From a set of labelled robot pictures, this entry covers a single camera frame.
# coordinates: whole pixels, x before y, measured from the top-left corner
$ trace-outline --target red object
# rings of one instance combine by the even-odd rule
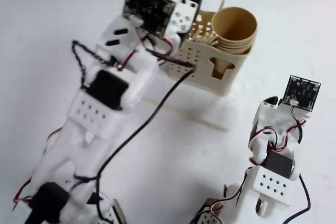
[[[29,180],[27,180],[27,181],[22,185],[22,187],[19,189],[19,191],[18,191],[18,192],[16,193],[16,195],[14,196],[13,202],[14,202],[15,204],[20,200],[20,199],[19,199],[20,194],[22,193],[23,189],[25,189],[25,187],[26,187],[27,185],[29,185],[30,181],[31,181],[31,178],[30,178]],[[29,197],[30,197],[30,196],[24,197],[22,200],[23,200],[24,202],[29,202]]]

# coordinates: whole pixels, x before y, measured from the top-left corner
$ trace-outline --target black wire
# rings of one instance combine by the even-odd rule
[[[168,93],[164,96],[160,104],[157,106],[153,114],[128,138],[126,139],[113,153],[112,155],[103,163],[103,165],[100,167],[96,177],[89,178],[89,177],[81,177],[75,175],[75,178],[83,181],[84,183],[88,183],[92,180],[96,181],[96,194],[99,198],[99,192],[100,192],[100,177],[106,166],[111,162],[111,160],[136,136],[138,135],[157,115],[157,113],[161,110],[163,104],[166,102],[168,97],[175,91],[175,89],[186,79],[188,78],[192,73],[194,73],[196,68],[192,68],[190,71],[185,73],[176,83],[175,85],[168,91]],[[96,208],[98,212],[98,216],[102,221],[106,221],[107,223],[113,224],[113,221],[105,218],[102,215],[99,201],[96,203]]]
[[[194,68],[194,70],[196,70],[196,65],[195,64],[192,64],[190,62],[183,61],[183,60],[178,60],[176,58],[169,57],[167,55],[161,54],[161,53],[153,51],[153,50],[149,50],[149,49],[146,49],[146,50],[148,52],[150,52],[152,55],[154,55],[155,57],[159,58],[159,59],[166,60],[166,61],[169,61],[171,63],[175,63],[175,64],[180,65],[182,67]]]
[[[75,55],[77,63],[78,63],[79,68],[80,68],[80,71],[82,73],[81,81],[80,81],[80,84],[81,84],[80,87],[81,87],[81,89],[86,89],[87,88],[84,85],[85,78],[86,78],[86,67],[84,66],[84,64],[82,63],[80,57],[77,54],[76,46],[78,46],[81,49],[83,49],[85,52],[87,52],[89,55],[91,55],[93,58],[95,58],[96,60],[98,60],[101,64],[106,65],[107,67],[113,67],[117,63],[116,57],[114,57],[114,56],[111,55],[110,56],[110,60],[105,60],[101,56],[99,56],[98,54],[96,54],[95,52],[93,52],[92,50],[90,50],[89,48],[87,48],[85,45],[81,44],[79,41],[73,40],[72,41],[72,46],[71,46],[71,51]]]
[[[294,116],[293,109],[294,109],[294,107],[292,106],[292,108],[291,108],[290,111],[291,111],[291,114],[292,114],[293,119],[294,119],[295,122],[296,122],[296,126],[298,127],[298,130],[299,130],[299,139],[298,139],[298,143],[301,144],[301,141],[302,141],[302,125],[301,125],[300,121]]]
[[[245,183],[245,181],[246,181],[246,178],[247,178],[247,173],[245,172],[243,182],[241,183],[241,185],[240,185],[238,191],[237,191],[233,196],[231,196],[231,197],[229,197],[229,198],[225,198],[225,199],[219,199],[219,200],[216,200],[216,201],[213,202],[211,205],[213,206],[213,205],[215,205],[215,204],[217,204],[217,203],[219,203],[219,202],[229,201],[229,200],[232,200],[232,199],[234,199],[235,197],[237,197],[237,195],[240,194],[240,192],[241,192],[242,189],[243,189],[243,186],[244,186],[244,183]]]
[[[283,224],[289,223],[293,219],[299,217],[300,215],[303,215],[305,212],[308,212],[310,210],[310,208],[311,208],[311,202],[310,202],[309,193],[308,193],[308,190],[306,188],[306,185],[305,185],[305,183],[303,181],[303,178],[302,178],[301,174],[300,174],[299,178],[300,178],[301,184],[303,186],[303,189],[305,190],[304,193],[306,194],[306,197],[307,197],[307,207],[305,209],[297,212],[296,214],[292,215],[291,217],[289,217],[287,220],[284,221]]]
[[[276,132],[276,130],[271,127],[271,126],[266,126],[265,129],[269,129],[269,130],[272,130],[275,134],[275,144],[274,144],[274,148],[277,148],[277,145],[278,145],[278,133]]]

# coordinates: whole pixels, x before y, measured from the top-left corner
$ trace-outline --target white table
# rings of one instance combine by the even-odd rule
[[[220,2],[204,0],[202,9],[216,10]],[[1,217],[9,213],[14,194],[40,160],[46,136],[66,119],[80,77],[71,40],[93,48],[122,4],[0,0]],[[302,174],[312,209],[293,223],[331,223],[336,196],[336,0],[226,0],[226,6],[246,8],[259,22],[254,50],[231,94],[219,99],[182,85],[168,104],[227,130],[163,109],[111,162],[102,189],[118,199],[130,224],[188,223],[207,197],[221,196],[223,184],[241,182],[249,166],[247,141],[259,102],[282,96],[289,75],[295,74],[322,82],[322,88],[302,144]],[[160,76],[147,100],[160,100],[172,84]],[[142,101],[117,144],[154,108]],[[274,223],[306,207],[303,189],[299,182],[296,186],[292,206]]]

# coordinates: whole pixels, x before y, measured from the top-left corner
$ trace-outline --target circuit board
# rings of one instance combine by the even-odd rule
[[[141,28],[162,38],[175,5],[173,0],[126,0],[123,16],[134,15],[143,20]]]
[[[312,111],[320,87],[321,83],[319,82],[290,76],[282,102],[303,110]]]

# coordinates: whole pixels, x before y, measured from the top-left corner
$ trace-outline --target paper cup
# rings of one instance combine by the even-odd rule
[[[212,29],[218,34],[218,45],[243,45],[254,39],[257,21],[252,13],[239,7],[224,8],[212,18]]]

